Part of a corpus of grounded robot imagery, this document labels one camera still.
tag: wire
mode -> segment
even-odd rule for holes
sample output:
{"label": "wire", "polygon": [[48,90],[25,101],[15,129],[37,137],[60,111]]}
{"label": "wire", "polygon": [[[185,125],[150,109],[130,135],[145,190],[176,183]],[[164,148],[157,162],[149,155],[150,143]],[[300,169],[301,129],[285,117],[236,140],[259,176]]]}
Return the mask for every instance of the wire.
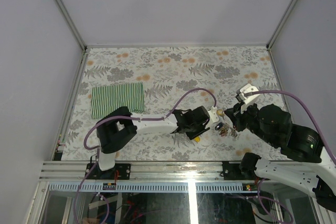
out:
{"label": "wire", "polygon": [[[84,183],[84,181],[89,177],[89,175],[92,173],[92,171],[95,169],[95,167],[98,165],[98,162],[95,162],[94,165],[91,167],[91,169],[88,171],[88,173],[86,173],[85,177],[83,178],[83,180],[80,182],[78,188],[77,188],[77,191],[76,191],[76,195],[75,195],[75,198],[73,200],[73,203],[74,203],[74,207],[73,207],[73,216],[75,218],[75,221],[77,224],[80,224],[79,223],[79,220],[78,220],[78,217],[77,217],[77,213],[76,213],[76,202],[77,202],[77,199],[78,199],[78,196],[79,196],[79,191],[80,189],[82,188],[82,185]],[[106,202],[106,205],[107,205],[107,214],[104,218],[104,220],[101,222],[101,223],[104,223],[107,218],[109,217],[109,212],[110,212],[110,205],[109,205],[109,202],[108,200],[101,194],[98,194],[105,202]]]}
{"label": "wire", "polygon": [[178,101],[177,103],[175,104],[175,106],[171,109],[171,111],[169,111],[169,113],[166,115],[166,116],[163,116],[162,118],[134,118],[134,117],[131,117],[131,116],[123,116],[123,115],[116,115],[116,116],[112,116],[110,118],[106,118],[100,122],[98,122],[94,127],[92,127],[89,132],[86,134],[85,138],[84,138],[84,148],[87,149],[87,150],[94,150],[94,149],[97,149],[99,148],[99,145],[96,145],[94,147],[88,147],[87,145],[87,141],[88,141],[88,138],[89,136],[91,135],[91,133],[96,129],[98,128],[99,126],[101,126],[102,124],[106,123],[106,122],[109,122],[109,121],[112,121],[112,120],[115,120],[115,119],[126,119],[126,120],[134,120],[134,121],[162,121],[164,119],[166,119],[167,117],[169,117],[173,112],[174,110],[177,108],[177,106],[181,103],[181,101],[188,95],[190,94],[191,92],[194,92],[194,91],[198,91],[198,90],[203,90],[203,91],[206,91],[208,92],[214,99],[214,107],[216,107],[217,105],[217,100],[216,100],[216,97],[214,96],[214,94],[212,94],[209,90],[207,89],[204,89],[204,88],[195,88],[195,89],[192,89],[192,90],[189,90],[188,92],[186,92]]}
{"label": "wire", "polygon": [[258,181],[259,181],[259,177],[257,177],[256,180],[255,180],[255,182],[254,182],[255,186],[258,184]]}
{"label": "wire", "polygon": [[131,210],[131,208],[132,208],[132,205],[130,205],[130,206],[128,207],[128,210],[127,210],[126,214],[124,214],[124,217],[123,217],[123,219],[126,217],[126,215],[127,215],[127,214],[128,214],[128,212]]}
{"label": "wire", "polygon": [[[265,211],[265,213],[267,213],[273,220],[279,222],[280,224],[292,224],[294,222],[293,215],[291,214],[291,212],[289,211],[289,209],[284,204],[282,204],[281,202],[279,202],[279,201],[277,201],[275,199],[271,199],[271,198],[268,198],[268,197],[265,197],[265,196],[260,196],[260,188],[261,188],[261,184],[264,182],[264,180],[265,180],[265,178],[263,178],[260,181],[259,186],[258,186],[258,190],[257,190],[257,195],[258,195],[258,199],[259,199],[261,207],[263,208],[263,210]],[[262,199],[273,201],[274,203],[277,203],[280,206],[282,206],[283,209],[285,211],[287,211],[287,213],[289,214],[290,221],[289,222],[285,222],[285,221],[282,221],[282,220],[278,220],[275,216],[271,215],[271,213],[269,211],[267,211],[266,207],[264,206]]]}
{"label": "wire", "polygon": [[336,158],[335,156],[332,154],[332,150],[330,148],[330,146],[328,145],[327,141],[325,140],[323,133],[318,125],[318,123],[316,122],[315,118],[313,117],[313,115],[311,114],[311,112],[309,111],[308,107],[304,104],[304,102],[298,98],[296,95],[287,92],[287,91],[282,91],[282,90],[261,90],[261,91],[255,91],[255,92],[250,92],[250,93],[246,93],[245,96],[250,96],[250,95],[254,95],[254,94],[268,94],[268,93],[275,93],[275,94],[284,94],[287,95],[289,97],[292,97],[293,99],[297,100],[298,103],[300,103],[300,105],[304,108],[304,110],[306,111],[306,113],[308,114],[311,122],[313,123],[313,125],[315,126],[317,132],[319,133],[321,140],[324,144],[324,147],[326,148],[325,150],[327,151],[327,153],[329,154],[330,158],[332,159],[332,161],[334,162],[334,164],[336,164]]}
{"label": "wire", "polygon": [[114,184],[115,184],[115,188],[117,188],[118,177],[119,177],[119,171],[115,170],[115,172],[114,172]]}
{"label": "wire", "polygon": [[253,212],[253,215],[257,217],[259,220],[265,222],[265,223],[271,223],[274,224],[274,221],[264,220],[262,217],[258,216],[255,212]]}

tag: gray leaf print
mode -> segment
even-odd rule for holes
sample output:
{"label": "gray leaf print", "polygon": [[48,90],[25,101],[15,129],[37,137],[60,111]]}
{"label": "gray leaf print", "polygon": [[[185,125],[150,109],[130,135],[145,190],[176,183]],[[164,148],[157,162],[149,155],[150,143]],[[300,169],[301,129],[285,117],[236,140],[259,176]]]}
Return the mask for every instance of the gray leaf print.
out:
{"label": "gray leaf print", "polygon": [[82,82],[82,84],[79,86],[78,94],[87,94],[89,92],[88,89],[86,89],[89,86],[87,82]]}
{"label": "gray leaf print", "polygon": [[169,58],[172,58],[176,61],[182,60],[182,56],[180,54],[170,54],[168,55]]}
{"label": "gray leaf print", "polygon": [[176,83],[176,87],[179,89],[183,89],[184,91],[189,91],[190,89],[194,89],[197,85],[197,81],[190,80],[190,81],[178,81]]}
{"label": "gray leaf print", "polygon": [[186,161],[186,160],[189,160],[189,155],[186,152],[183,153],[183,155],[181,152],[175,152],[172,155],[172,158],[175,160],[179,160],[179,161]]}
{"label": "gray leaf print", "polygon": [[69,131],[68,139],[73,141],[78,135],[79,135],[79,132]]}
{"label": "gray leaf print", "polygon": [[218,65],[215,69],[217,73],[214,75],[217,79],[232,78],[233,76],[240,74],[240,70],[234,67],[224,67],[223,65]]}
{"label": "gray leaf print", "polygon": [[79,120],[75,120],[73,123],[71,123],[70,129],[72,131],[75,131],[75,130],[79,129],[82,125],[83,125],[83,122],[81,122]]}
{"label": "gray leaf print", "polygon": [[276,83],[270,83],[270,82],[267,82],[265,83],[264,82],[264,85],[262,85],[261,87],[259,87],[259,90],[278,90],[278,85]]}
{"label": "gray leaf print", "polygon": [[107,76],[107,80],[111,82],[125,80],[126,78],[132,77],[134,74],[133,70],[120,68],[112,68],[110,73],[111,75]]}
{"label": "gray leaf print", "polygon": [[164,98],[169,94],[169,92],[172,90],[173,86],[168,85],[154,85],[150,89],[145,90],[146,97],[149,96],[149,99],[153,96],[154,98],[158,99],[159,97]]}
{"label": "gray leaf print", "polygon": [[141,69],[141,68],[150,68],[150,67],[153,67],[154,64],[150,64],[150,63],[145,63],[145,64],[140,64],[138,65],[136,68],[137,69]]}
{"label": "gray leaf print", "polygon": [[233,146],[226,146],[226,144],[214,144],[211,146],[212,149],[216,149],[218,151],[234,151],[236,148]]}
{"label": "gray leaf print", "polygon": [[199,74],[199,75],[206,74],[206,75],[208,75],[209,73],[212,72],[214,67],[215,67],[215,65],[212,65],[212,64],[197,63],[195,67],[189,68],[189,71],[190,71],[190,73],[193,73],[194,76],[196,74]]}
{"label": "gray leaf print", "polygon": [[194,140],[190,140],[187,136],[185,136],[184,134],[174,134],[172,135],[173,137],[173,141],[174,144],[176,143],[177,146],[180,148],[180,144],[188,147],[187,144],[192,144],[195,146],[195,141]]}
{"label": "gray leaf print", "polygon": [[150,63],[153,60],[156,60],[158,57],[152,53],[152,50],[148,52],[144,52],[140,58],[145,62],[145,63]]}
{"label": "gray leaf print", "polygon": [[164,146],[159,146],[156,148],[153,152],[156,154],[166,154],[167,152],[173,152],[175,150],[174,147],[164,147]]}
{"label": "gray leaf print", "polygon": [[111,68],[110,67],[104,67],[104,66],[95,66],[91,69],[85,70],[85,77],[93,77],[96,78],[104,76]]}

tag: striped towel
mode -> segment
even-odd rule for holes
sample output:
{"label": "striped towel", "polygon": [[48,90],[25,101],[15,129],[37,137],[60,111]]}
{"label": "striped towel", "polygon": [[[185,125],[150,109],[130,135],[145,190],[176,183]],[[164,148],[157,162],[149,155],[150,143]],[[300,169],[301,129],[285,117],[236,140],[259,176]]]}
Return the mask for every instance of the striped towel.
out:
{"label": "striped towel", "polygon": [[93,119],[103,118],[122,106],[127,106],[130,112],[144,111],[142,82],[92,88]]}

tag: white wall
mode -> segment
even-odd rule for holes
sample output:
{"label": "white wall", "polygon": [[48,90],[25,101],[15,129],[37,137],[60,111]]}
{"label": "white wall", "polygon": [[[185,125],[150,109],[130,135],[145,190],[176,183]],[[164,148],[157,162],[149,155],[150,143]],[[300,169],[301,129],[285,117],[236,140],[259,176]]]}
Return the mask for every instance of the white wall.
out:
{"label": "white wall", "polygon": [[53,0],[0,0],[0,222],[21,223],[80,49]]}
{"label": "white wall", "polygon": [[[336,0],[299,0],[272,51],[285,90],[302,98],[336,153]],[[297,123],[311,126],[298,104]]]}
{"label": "white wall", "polygon": [[88,45],[266,44],[290,0],[63,0]]}

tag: floral tablecloth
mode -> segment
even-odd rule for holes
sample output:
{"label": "floral tablecloth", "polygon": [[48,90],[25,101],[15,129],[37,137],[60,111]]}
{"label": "floral tablecloth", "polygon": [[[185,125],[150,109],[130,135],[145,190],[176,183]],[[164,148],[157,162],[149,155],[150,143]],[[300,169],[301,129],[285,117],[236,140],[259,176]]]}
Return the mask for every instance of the floral tablecloth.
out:
{"label": "floral tablecloth", "polygon": [[[143,82],[146,113],[166,113],[192,88],[214,92],[219,108],[231,108],[235,92],[246,83],[259,89],[277,89],[277,80],[265,47],[91,48],[71,118],[62,160],[88,160],[95,151],[84,149],[83,139],[97,120],[91,117],[91,90],[129,82]],[[285,109],[280,95],[261,95],[258,106],[274,103]],[[213,99],[206,92],[187,96],[179,109],[207,109]],[[97,145],[94,132],[88,141]],[[213,127],[200,142],[184,134],[146,134],[134,137],[117,160],[223,161],[240,160],[254,152],[270,160],[286,159],[279,150],[248,130],[238,137],[221,137]]]}

